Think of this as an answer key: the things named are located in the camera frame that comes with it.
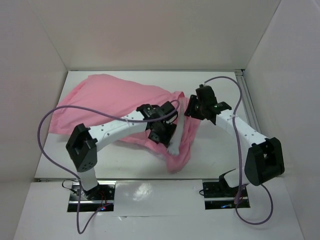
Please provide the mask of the white pillow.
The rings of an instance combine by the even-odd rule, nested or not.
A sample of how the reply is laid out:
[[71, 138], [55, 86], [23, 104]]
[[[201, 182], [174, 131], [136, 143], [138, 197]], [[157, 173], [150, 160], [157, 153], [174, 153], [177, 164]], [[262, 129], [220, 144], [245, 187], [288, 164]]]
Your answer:
[[180, 154], [180, 144], [184, 133], [184, 125], [186, 121], [185, 110], [183, 100], [179, 99], [179, 113], [176, 122], [175, 132], [170, 140], [169, 146], [166, 151], [172, 156], [178, 156]]

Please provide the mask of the pink fabric pillowcase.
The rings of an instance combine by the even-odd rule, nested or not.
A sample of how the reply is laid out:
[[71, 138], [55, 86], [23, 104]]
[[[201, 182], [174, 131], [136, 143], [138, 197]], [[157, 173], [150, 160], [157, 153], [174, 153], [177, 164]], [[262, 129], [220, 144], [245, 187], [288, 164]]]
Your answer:
[[160, 106], [173, 100], [179, 100], [179, 115], [184, 119], [184, 121], [175, 120], [177, 128], [183, 129], [178, 155], [170, 154], [165, 146], [151, 141], [147, 131], [132, 134], [123, 138], [122, 141], [144, 146], [152, 152], [160, 154], [165, 159], [168, 172], [179, 172], [191, 158], [191, 146], [200, 125], [198, 119], [184, 115], [189, 98], [182, 91], [170, 92], [159, 86], [144, 85], [108, 74], [93, 74], [79, 83], [60, 101], [58, 105], [63, 108], [52, 114], [49, 133], [70, 135], [76, 125], [84, 124], [91, 127], [111, 121], [111, 118], [78, 107], [122, 118], [143, 104]]

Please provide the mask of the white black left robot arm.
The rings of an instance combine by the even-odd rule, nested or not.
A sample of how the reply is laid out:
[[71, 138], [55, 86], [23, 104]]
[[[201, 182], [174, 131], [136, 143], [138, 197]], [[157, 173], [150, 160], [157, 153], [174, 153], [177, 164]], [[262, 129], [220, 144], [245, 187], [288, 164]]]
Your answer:
[[71, 133], [66, 150], [80, 178], [80, 193], [92, 200], [100, 193], [95, 166], [98, 152], [104, 147], [133, 134], [147, 132], [147, 138], [165, 147], [174, 135], [178, 111], [169, 101], [163, 105], [143, 104], [131, 113], [113, 121], [87, 127], [78, 124]]

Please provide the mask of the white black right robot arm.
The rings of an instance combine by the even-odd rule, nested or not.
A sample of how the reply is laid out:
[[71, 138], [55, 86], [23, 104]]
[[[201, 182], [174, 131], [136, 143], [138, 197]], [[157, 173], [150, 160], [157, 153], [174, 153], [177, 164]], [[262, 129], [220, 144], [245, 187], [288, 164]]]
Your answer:
[[236, 115], [226, 102], [218, 102], [214, 90], [201, 84], [191, 95], [185, 116], [208, 120], [235, 137], [240, 155], [239, 167], [222, 174], [218, 190], [230, 196], [238, 186], [261, 184], [282, 175], [285, 164], [281, 142], [259, 133]]

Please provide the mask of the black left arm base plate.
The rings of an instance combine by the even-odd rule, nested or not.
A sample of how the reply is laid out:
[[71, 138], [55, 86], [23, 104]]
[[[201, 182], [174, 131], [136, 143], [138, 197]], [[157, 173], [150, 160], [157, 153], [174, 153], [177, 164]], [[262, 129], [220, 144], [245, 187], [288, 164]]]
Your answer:
[[[70, 187], [65, 186], [69, 190], [68, 213], [76, 213], [79, 200], [79, 184], [73, 182]], [[112, 181], [100, 181], [99, 190], [92, 196], [86, 196], [84, 190], [81, 192], [80, 212], [95, 212], [99, 209], [100, 212], [113, 212], [115, 199], [116, 183]]]

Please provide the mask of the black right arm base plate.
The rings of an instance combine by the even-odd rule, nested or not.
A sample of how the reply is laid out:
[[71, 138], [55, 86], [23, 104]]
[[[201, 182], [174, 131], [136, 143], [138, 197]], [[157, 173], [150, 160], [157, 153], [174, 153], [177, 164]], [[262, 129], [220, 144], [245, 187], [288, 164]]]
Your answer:
[[224, 186], [218, 181], [203, 181], [199, 194], [203, 196], [206, 210], [235, 209], [235, 197], [238, 187]]

